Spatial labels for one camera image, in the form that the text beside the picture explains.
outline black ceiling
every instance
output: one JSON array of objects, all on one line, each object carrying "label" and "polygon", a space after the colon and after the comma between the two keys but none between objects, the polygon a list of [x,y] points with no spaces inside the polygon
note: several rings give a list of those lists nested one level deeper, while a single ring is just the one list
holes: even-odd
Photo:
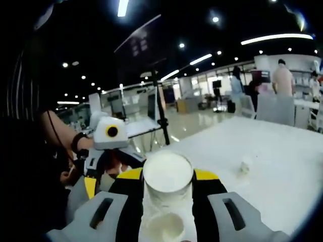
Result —
[{"label": "black ceiling", "polygon": [[[47,4],[44,2],[49,1],[35,4],[30,13],[37,13]],[[211,62],[219,67],[234,63],[234,57],[238,57],[239,62],[251,60],[260,49],[265,54],[280,54],[289,53],[287,49],[290,47],[292,53],[314,55],[317,41],[304,39],[271,40],[241,46],[241,41],[253,37],[299,33],[300,27],[291,12],[299,11],[304,15],[307,21],[304,33],[315,34],[318,39],[322,35],[318,8],[313,0],[277,0],[275,3],[271,0],[129,0],[123,18],[117,17],[118,3],[119,0],[69,0],[55,5],[50,21],[44,25],[44,38],[51,43],[49,51],[59,66],[55,70],[55,85],[59,86],[57,100],[75,101],[71,97],[87,96],[97,91],[98,86],[108,90],[118,87],[120,82],[124,85],[140,83],[139,75],[144,68],[126,75],[126,71],[120,70],[122,58],[114,50],[134,30],[159,14],[162,27],[148,33],[155,35],[155,45],[160,46],[159,50],[166,58],[154,67],[158,77],[181,69],[208,53],[213,57],[197,65],[200,72],[214,68]],[[212,22],[215,16],[220,19],[217,24]],[[178,48],[180,42],[185,43],[184,49]],[[222,51],[221,56],[216,55],[218,50]],[[74,61],[79,65],[62,67],[63,62],[71,64]],[[195,74],[195,67],[185,68],[178,76],[184,73]],[[85,80],[81,79],[82,75],[86,76]]]}]

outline man in pink shirt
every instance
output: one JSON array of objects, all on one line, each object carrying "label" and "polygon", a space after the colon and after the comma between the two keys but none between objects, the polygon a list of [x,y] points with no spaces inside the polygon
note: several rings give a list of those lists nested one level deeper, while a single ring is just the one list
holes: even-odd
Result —
[{"label": "man in pink shirt", "polygon": [[279,67],[273,75],[273,89],[276,94],[293,96],[293,75],[286,68],[286,63],[283,59],[278,61]]}]

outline white chair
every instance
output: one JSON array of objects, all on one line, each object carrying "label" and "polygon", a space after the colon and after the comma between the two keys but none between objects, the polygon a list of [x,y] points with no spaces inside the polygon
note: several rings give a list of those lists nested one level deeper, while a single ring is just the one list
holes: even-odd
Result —
[{"label": "white chair", "polygon": [[241,102],[241,116],[254,119],[256,117],[256,112],[254,111],[254,106],[250,96],[243,95],[240,97]]},{"label": "white chair", "polygon": [[293,97],[258,95],[257,120],[294,126],[295,104]]},{"label": "white chair", "polygon": [[323,133],[323,96],[320,98],[317,114],[310,113],[309,124],[318,132]]}]

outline white cup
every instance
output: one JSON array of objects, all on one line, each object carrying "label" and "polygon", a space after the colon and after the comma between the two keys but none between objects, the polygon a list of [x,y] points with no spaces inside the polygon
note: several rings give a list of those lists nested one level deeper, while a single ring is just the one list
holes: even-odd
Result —
[{"label": "white cup", "polygon": [[175,213],[152,217],[147,229],[152,242],[180,242],[185,233],[183,220]]},{"label": "white cup", "polygon": [[193,167],[183,155],[163,150],[147,158],[143,177],[153,205],[159,210],[167,210],[186,199]]}]

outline wristwatch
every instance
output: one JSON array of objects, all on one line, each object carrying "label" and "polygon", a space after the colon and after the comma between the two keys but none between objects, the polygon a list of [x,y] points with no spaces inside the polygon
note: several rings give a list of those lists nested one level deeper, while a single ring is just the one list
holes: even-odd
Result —
[{"label": "wristwatch", "polygon": [[78,133],[76,136],[74,136],[72,144],[71,144],[71,148],[72,151],[77,154],[79,151],[77,150],[77,144],[79,143],[80,139],[82,138],[87,138],[87,135],[85,133]]}]

